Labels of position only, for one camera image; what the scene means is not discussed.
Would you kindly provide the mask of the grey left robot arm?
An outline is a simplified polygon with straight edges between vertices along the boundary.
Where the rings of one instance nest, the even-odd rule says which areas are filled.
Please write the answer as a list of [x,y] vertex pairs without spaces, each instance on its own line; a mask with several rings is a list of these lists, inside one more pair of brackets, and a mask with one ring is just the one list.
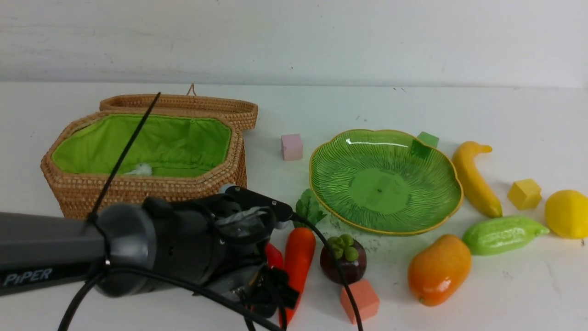
[[95,224],[2,212],[1,294],[88,280],[110,262],[187,281],[268,318],[300,296],[269,266],[276,224],[270,207],[233,201],[120,203]]

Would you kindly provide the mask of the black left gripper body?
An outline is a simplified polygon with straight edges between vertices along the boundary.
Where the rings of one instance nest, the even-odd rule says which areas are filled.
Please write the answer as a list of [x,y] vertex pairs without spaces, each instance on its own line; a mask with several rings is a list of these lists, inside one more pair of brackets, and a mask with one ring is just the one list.
[[216,221],[223,261],[204,287],[248,310],[271,318],[294,308],[298,291],[288,285],[284,269],[267,266],[265,246],[273,230],[271,216],[231,216]]

